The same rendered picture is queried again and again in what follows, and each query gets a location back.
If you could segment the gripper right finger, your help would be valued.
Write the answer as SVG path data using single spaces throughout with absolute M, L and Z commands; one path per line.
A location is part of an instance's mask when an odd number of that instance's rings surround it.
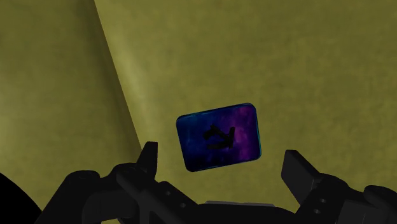
M 397 192 L 377 185 L 357 191 L 296 150 L 285 151 L 281 178 L 300 205 L 298 224 L 397 224 Z

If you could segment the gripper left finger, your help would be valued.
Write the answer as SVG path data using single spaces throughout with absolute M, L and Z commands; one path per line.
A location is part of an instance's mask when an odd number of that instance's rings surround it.
M 197 203 L 166 181 L 155 181 L 158 144 L 147 142 L 135 163 L 67 175 L 34 224 L 199 224 Z

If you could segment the blue purple tablet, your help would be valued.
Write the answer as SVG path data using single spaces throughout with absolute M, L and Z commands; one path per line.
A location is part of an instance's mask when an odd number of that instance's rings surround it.
M 257 112 L 251 103 L 181 115 L 176 129 L 185 167 L 190 172 L 261 157 Z

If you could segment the olive yellow upholstered furniture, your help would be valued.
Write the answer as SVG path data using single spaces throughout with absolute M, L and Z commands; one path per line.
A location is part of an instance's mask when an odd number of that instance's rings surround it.
M 176 119 L 250 102 L 262 155 L 189 172 Z M 397 0 L 0 0 L 0 172 L 44 207 L 67 174 L 159 147 L 199 203 L 295 210 L 284 151 L 397 191 Z

